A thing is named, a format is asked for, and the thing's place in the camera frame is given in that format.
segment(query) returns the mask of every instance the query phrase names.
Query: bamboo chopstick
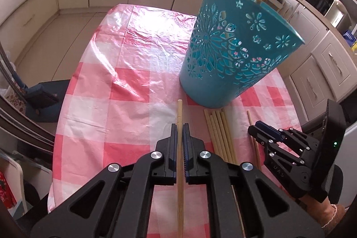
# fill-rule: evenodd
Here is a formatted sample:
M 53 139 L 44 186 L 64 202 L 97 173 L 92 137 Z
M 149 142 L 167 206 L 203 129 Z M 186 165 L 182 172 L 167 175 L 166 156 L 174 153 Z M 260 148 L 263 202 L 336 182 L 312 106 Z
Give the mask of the bamboo chopstick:
M 250 124 L 250 125 L 253 125 L 252 117 L 251 117 L 251 115 L 250 115 L 250 111 L 249 111 L 249 110 L 247 110 L 247 115 L 248 115 L 248 119 L 249 119 L 249 124 Z M 256 157 L 256 160 L 257 160 L 257 168 L 258 168 L 259 170 L 262 170 L 262 165 L 261 165 L 261 162 L 260 162 L 259 148 L 258 148 L 257 141 L 255 140 L 255 138 L 253 138 L 253 137 L 250 136 L 250 135 L 249 135 L 249 138 L 250 138 L 251 141 L 253 142 L 253 148 L 254 148 L 255 157 Z
M 217 120 L 218 120 L 219 127 L 221 129 L 221 134 L 222 134 L 224 147 L 226 149 L 227 161 L 229 163 L 233 163 L 233 159 L 232 159 L 232 156 L 231 156 L 231 150 L 229 148 L 229 144 L 228 144 L 226 132 L 225 132 L 224 127 L 223 127 L 223 122 L 222 122 L 222 118 L 221 118 L 220 112 L 216 111 L 216 115 L 217 115 Z
M 183 103 L 177 100 L 177 237 L 183 238 L 183 146 L 182 146 L 182 126 L 183 126 Z
M 233 163 L 234 164 L 238 164 L 237 158 L 236 158 L 236 153 L 234 151 L 233 142 L 232 142 L 232 139 L 231 139 L 231 133 L 229 131 L 226 115 L 225 115 L 224 112 L 225 112 L 225 110 L 223 109 L 223 111 L 220 113 L 221 114 L 221 118 L 222 118 L 223 127 L 224 127 L 224 132 L 226 133 L 226 137 L 227 137 L 227 140 L 228 140 L 229 149 L 231 151 L 231 156 L 232 156 Z
M 218 151 L 215 152 L 215 154 L 218 154 L 220 157 L 222 157 L 223 156 L 222 147 L 221 147 L 221 143 L 220 143 L 220 140 L 219 140 L 219 137 L 218 137 L 216 124 L 215 124 L 215 121 L 214 121 L 212 115 L 210 115 L 210 121 L 211 121 L 212 129 L 213 129 L 213 133 L 214 133 L 214 136 L 215 136 L 216 145 L 217 145 L 217 149 L 218 149 Z
M 218 154 L 219 150 L 218 150 L 218 146 L 217 146 L 217 141 L 216 141 L 216 138 L 215 138 L 215 133 L 213 131 L 213 127 L 212 127 L 212 123 L 211 123 L 211 120 L 210 120 L 210 116 L 208 114 L 208 110 L 204 109 L 204 112 L 205 112 L 205 117 L 206 117 L 206 121 L 207 121 L 208 131 L 210 133 L 210 137 L 211 137 L 212 144 L 213 144 L 213 150 L 215 151 L 216 154 Z
M 227 156 L 227 153 L 226 153 L 226 148 L 224 147 L 224 142 L 223 142 L 223 138 L 222 138 L 222 133 L 221 133 L 221 130 L 220 130 L 220 126 L 219 126 L 219 124 L 218 124 L 218 119 L 217 119 L 217 116 L 216 116 L 215 111 L 212 111 L 212 116 L 213 116 L 213 120 L 215 121 L 215 126 L 216 126 L 216 128 L 217 128 L 218 138 L 219 138 L 219 141 L 220 141 L 220 144 L 221 144 L 222 154 L 223 154 L 224 160 L 225 160 L 225 161 L 228 161 L 228 156 Z

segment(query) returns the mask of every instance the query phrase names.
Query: bundle of wooden sticks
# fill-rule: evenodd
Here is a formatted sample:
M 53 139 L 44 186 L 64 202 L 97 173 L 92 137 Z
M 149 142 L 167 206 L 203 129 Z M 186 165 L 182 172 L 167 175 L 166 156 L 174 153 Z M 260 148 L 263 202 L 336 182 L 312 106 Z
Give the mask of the bundle of wooden sticks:
M 213 110 L 212 115 L 207 109 L 204 112 L 215 154 L 226 162 L 238 164 L 224 111 Z

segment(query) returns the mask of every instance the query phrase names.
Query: teal basket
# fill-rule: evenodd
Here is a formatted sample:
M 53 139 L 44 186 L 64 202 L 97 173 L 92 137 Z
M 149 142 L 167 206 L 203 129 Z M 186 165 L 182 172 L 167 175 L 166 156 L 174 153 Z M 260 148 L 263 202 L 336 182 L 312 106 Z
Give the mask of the teal basket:
M 259 0 L 203 0 L 180 71 L 188 96 L 227 105 L 276 68 L 304 40 Z

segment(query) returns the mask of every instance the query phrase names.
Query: red and white tablecloth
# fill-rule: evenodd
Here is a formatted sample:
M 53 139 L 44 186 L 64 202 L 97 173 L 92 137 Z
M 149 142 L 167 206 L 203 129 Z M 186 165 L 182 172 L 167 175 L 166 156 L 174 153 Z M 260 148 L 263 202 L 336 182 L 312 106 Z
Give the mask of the red and white tablecloth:
M 182 90 L 179 72 L 196 17 L 173 11 L 118 5 L 90 40 L 69 84 L 58 121 L 49 210 L 54 209 L 110 163 L 127 165 L 155 149 L 176 122 L 213 151 L 203 107 Z M 254 161 L 247 128 L 253 121 L 276 128 L 299 121 L 275 69 L 227 106 L 239 161 Z M 260 147 L 262 161 L 263 150 Z M 272 175 L 264 167 L 263 172 Z M 184 237 L 209 237 L 205 186 L 185 185 Z M 155 186 L 148 237 L 176 237 L 175 186 Z

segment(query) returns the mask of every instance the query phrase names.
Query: silver screw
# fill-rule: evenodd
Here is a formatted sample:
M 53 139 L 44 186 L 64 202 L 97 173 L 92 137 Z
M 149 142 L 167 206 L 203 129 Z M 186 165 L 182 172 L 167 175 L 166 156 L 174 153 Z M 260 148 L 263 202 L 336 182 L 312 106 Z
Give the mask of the silver screw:
M 108 166 L 108 170 L 112 173 L 117 172 L 120 169 L 120 166 L 116 163 L 112 163 Z
M 253 165 L 251 163 L 244 163 L 244 164 L 242 164 L 242 168 L 244 170 L 252 170 L 253 169 Z
M 201 158 L 210 158 L 211 157 L 211 153 L 208 152 L 208 151 L 202 151 L 202 152 L 199 153 L 199 156 Z
M 161 152 L 152 152 L 150 155 L 153 159 L 159 159 L 162 157 L 162 153 Z

